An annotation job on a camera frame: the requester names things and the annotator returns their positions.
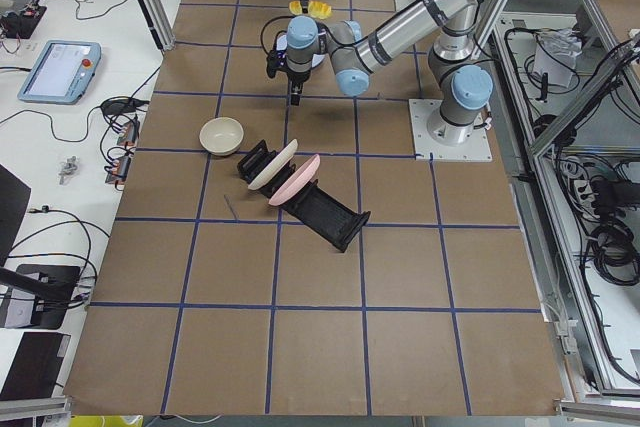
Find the pink plate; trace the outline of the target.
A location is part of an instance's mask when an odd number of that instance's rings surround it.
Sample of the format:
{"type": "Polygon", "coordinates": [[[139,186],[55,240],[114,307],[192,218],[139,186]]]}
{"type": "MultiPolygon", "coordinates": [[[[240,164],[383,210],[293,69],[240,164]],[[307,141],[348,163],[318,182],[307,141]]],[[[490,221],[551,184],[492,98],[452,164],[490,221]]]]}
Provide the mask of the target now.
{"type": "Polygon", "coordinates": [[[302,188],[315,176],[321,163],[319,154],[314,154],[301,165],[271,196],[268,203],[280,206],[297,195],[302,188]]]}

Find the cream bowl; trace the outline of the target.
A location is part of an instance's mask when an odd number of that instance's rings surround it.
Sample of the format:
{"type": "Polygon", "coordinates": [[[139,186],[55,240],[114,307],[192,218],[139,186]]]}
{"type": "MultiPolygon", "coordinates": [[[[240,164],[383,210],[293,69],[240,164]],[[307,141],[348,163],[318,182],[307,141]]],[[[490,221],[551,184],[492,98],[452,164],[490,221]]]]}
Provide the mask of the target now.
{"type": "Polygon", "coordinates": [[[206,122],[199,133],[202,147],[216,156],[236,152],[244,138],[241,123],[230,117],[218,117],[206,122]]]}

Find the teach pendant near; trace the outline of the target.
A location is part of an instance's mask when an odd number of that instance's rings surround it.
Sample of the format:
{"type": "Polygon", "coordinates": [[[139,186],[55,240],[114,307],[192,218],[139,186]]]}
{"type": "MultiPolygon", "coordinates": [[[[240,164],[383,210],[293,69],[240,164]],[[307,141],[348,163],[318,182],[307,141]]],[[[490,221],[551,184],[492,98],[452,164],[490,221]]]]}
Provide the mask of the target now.
{"type": "Polygon", "coordinates": [[[102,56],[96,42],[48,41],[17,94],[20,101],[73,105],[86,93],[102,56]]]}

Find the black dish rack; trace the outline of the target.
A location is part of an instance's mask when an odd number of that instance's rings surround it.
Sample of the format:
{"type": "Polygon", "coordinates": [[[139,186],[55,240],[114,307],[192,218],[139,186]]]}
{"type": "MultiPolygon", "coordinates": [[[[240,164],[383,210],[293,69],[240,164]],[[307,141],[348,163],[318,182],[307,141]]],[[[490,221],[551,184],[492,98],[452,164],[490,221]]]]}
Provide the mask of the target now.
{"type": "MultiPolygon", "coordinates": [[[[239,176],[249,185],[281,151],[271,151],[264,140],[260,141],[237,164],[239,176]]],[[[269,201],[279,187],[301,167],[292,164],[291,160],[264,187],[251,191],[260,192],[269,201]]],[[[347,249],[370,217],[368,211],[356,213],[324,192],[318,186],[315,176],[292,199],[274,207],[283,208],[340,252],[347,249]]]]}

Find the cream plate in rack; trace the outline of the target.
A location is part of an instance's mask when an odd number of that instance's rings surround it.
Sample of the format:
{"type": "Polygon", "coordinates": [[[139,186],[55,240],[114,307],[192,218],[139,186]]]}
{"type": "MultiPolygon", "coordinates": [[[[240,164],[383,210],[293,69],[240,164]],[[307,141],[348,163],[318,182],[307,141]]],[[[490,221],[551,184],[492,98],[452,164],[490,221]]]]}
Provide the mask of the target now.
{"type": "Polygon", "coordinates": [[[298,149],[298,140],[293,139],[276,157],[249,183],[249,190],[258,190],[269,183],[278,172],[293,158],[298,149]]]}

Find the sliced orange bread loaf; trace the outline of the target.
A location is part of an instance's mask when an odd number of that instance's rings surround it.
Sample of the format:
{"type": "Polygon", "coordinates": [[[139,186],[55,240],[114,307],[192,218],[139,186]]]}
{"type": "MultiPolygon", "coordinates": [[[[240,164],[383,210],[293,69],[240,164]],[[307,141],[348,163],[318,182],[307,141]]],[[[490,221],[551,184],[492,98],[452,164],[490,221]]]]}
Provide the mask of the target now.
{"type": "Polygon", "coordinates": [[[333,13],[329,4],[318,0],[309,0],[306,4],[299,0],[290,1],[289,11],[292,15],[308,15],[319,20],[328,19],[333,13]]]}

